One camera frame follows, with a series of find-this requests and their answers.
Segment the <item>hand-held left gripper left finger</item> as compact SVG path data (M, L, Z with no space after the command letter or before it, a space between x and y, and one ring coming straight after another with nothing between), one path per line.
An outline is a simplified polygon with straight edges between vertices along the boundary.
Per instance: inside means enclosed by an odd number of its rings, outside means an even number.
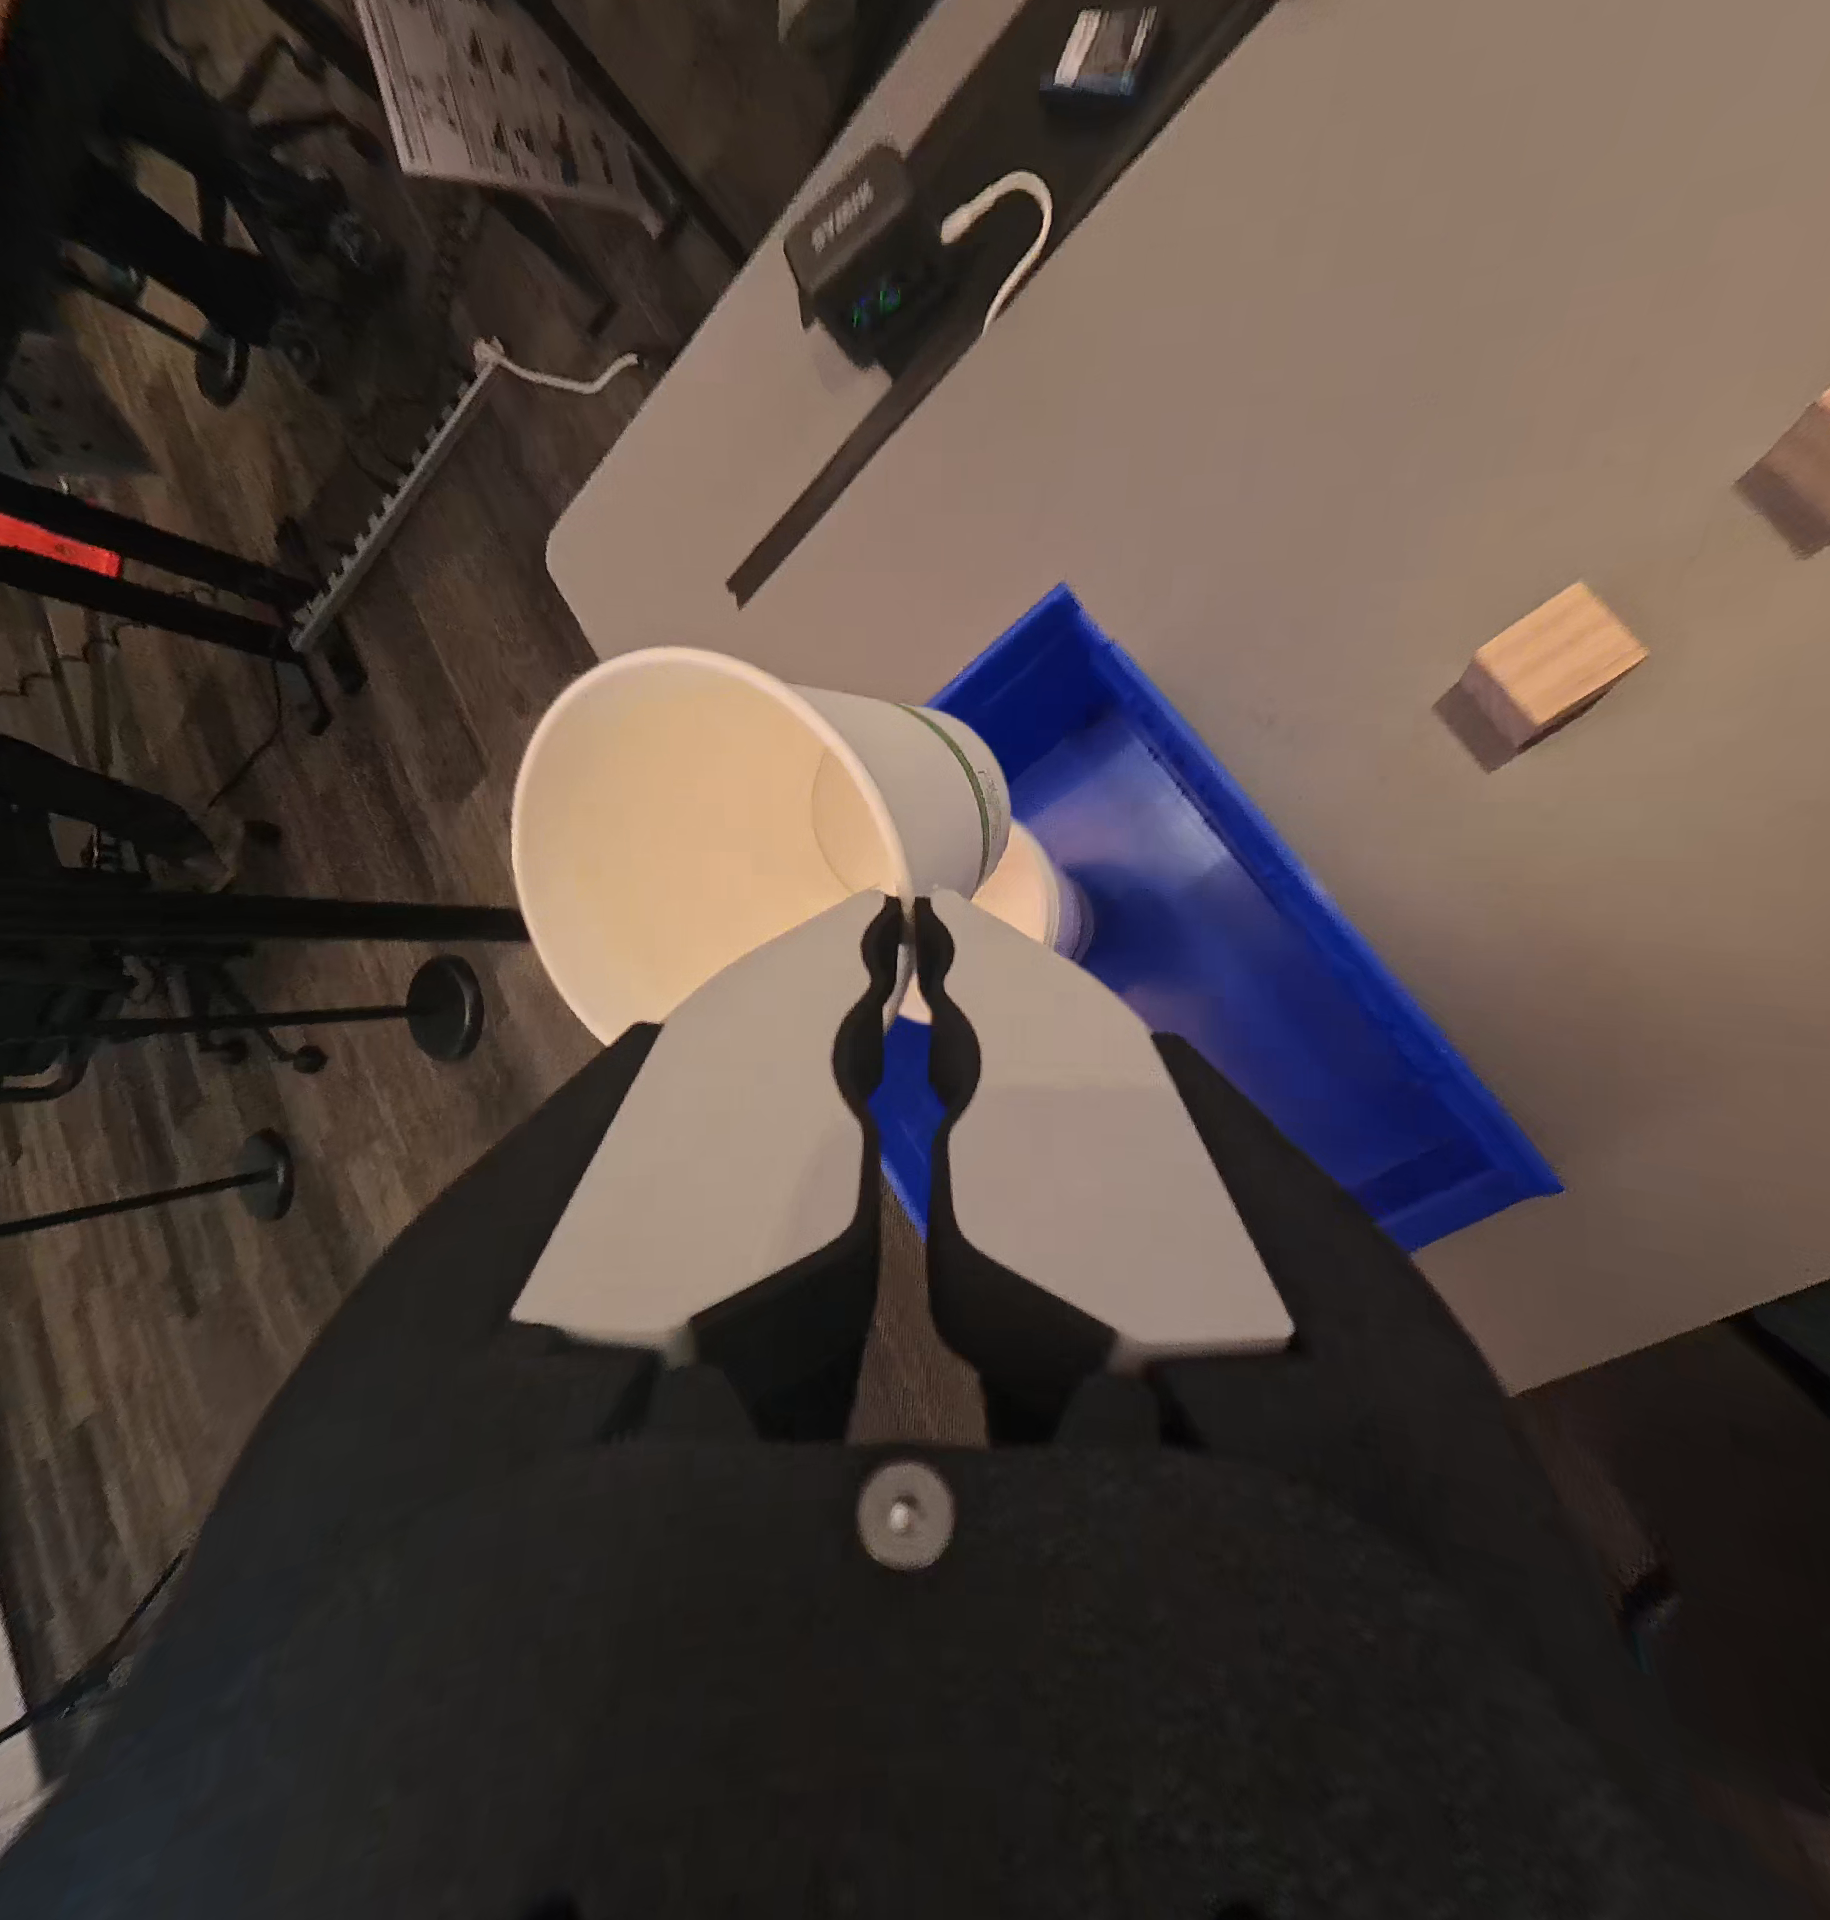
M759 1438L842 1439L881 1294L884 1038L904 903L854 893L655 1030L514 1322L713 1367Z

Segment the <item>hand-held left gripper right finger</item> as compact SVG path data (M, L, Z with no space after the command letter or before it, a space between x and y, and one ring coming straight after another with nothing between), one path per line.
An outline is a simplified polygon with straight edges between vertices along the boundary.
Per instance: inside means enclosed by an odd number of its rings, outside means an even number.
M915 908L934 1014L930 1297L996 1446L1046 1446L1098 1378L1279 1353L1290 1308L1157 1033L957 893Z

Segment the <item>blue plastic bin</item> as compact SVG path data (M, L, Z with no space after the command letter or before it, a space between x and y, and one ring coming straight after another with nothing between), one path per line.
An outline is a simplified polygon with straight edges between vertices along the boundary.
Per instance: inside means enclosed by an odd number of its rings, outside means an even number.
M1408 1251L1561 1174L1069 586L934 708L996 751L1091 908L1081 965L1188 1038Z

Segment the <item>white paper cup green band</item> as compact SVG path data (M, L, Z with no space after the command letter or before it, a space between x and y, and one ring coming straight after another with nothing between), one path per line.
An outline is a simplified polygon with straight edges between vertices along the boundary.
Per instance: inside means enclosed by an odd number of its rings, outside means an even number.
M1076 965L1081 965L1094 947L1098 920L1091 893L1027 823L1012 823L1007 846L993 874L977 887L973 906Z
M655 642L543 712L514 787L514 883L556 992L614 1044L854 893L973 898L1012 828L1012 781L968 723Z

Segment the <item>black round stand base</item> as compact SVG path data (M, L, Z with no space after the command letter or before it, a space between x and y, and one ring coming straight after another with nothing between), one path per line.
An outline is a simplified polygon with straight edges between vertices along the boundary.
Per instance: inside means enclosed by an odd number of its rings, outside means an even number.
M232 1171L179 1182L179 1185L156 1185L139 1194L119 1194L108 1202L91 1204L68 1204L68 1207L47 1207L27 1217L0 1221L0 1244L64 1231L64 1229L85 1229L98 1221L135 1217L135 1212L163 1212L171 1204L190 1204L205 1199L235 1199L252 1221L275 1225L281 1221L296 1202L296 1156L286 1134L277 1129L256 1129Z
M291 1073L322 1073L325 1049L316 1039L286 1039L286 1033L335 1030L335 1024L406 1024L415 1050L433 1063L463 1063L487 1030L487 994L472 965L458 954L428 958L407 987L385 1004L335 1004L335 1008L267 1008L235 979L225 960L183 965L183 1014L156 1014L139 1023L145 1039L194 1039L200 1050L240 1068L264 1049Z

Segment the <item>black stand pole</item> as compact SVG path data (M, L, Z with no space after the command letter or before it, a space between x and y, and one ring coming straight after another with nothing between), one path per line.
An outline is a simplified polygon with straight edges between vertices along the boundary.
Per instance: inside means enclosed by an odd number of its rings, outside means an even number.
M0 940L531 943L514 906L0 887Z

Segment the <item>long grey power strip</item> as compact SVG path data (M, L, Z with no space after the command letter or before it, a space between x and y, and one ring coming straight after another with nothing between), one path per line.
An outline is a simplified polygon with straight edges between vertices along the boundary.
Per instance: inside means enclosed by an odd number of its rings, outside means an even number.
M385 545L401 536L422 494L433 485L441 469L467 439L474 415L487 409L503 364L503 340L479 335L472 345L472 379L458 388L453 405L428 429L407 471L392 485L385 485L353 550L325 571L322 590L296 612L290 634L291 655L307 657L325 649L329 627L358 594Z

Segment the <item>red rectangular label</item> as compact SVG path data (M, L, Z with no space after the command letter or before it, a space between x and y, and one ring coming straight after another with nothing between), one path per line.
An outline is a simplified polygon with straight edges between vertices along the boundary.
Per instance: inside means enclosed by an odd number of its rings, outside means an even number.
M40 560L52 560L52 564L68 564L68 570L80 570L80 571L93 571L100 581L119 581L124 575L124 557L105 550L105 545L93 545L93 542L84 542L84 539L68 539L68 536L57 536L57 532L47 532L24 518L8 518L0 511L0 550L17 550L17 552L27 552L27 557L40 557Z

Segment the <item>black charger with display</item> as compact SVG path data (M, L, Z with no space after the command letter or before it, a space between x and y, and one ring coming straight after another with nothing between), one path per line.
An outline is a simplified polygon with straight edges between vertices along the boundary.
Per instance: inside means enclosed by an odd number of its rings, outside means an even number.
M859 372L899 367L950 302L940 216L899 146L875 141L783 237L801 323Z

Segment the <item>black wheeled chair base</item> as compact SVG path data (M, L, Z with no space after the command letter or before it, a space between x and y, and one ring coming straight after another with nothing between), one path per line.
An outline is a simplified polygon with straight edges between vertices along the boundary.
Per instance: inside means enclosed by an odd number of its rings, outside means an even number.
M335 167L290 148L337 136L380 163L383 141L329 103L256 117L277 60L312 68L291 40L267 40L229 92L211 92L119 2L105 25L108 82L60 237L190 302L211 357L277 353L322 392L329 353L401 284L401 247Z

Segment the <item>white printed paper sheet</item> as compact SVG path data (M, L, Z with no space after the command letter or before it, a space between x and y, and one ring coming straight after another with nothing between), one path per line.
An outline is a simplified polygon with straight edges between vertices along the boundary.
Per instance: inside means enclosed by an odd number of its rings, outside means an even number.
M614 112L518 2L357 2L407 181L556 199L664 233Z

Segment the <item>small black box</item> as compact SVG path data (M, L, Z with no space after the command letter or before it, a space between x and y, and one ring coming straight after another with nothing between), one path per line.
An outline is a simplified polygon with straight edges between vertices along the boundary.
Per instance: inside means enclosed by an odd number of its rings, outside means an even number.
M1128 107L1153 82L1168 15L1161 7L1081 7L1040 76L1047 107Z

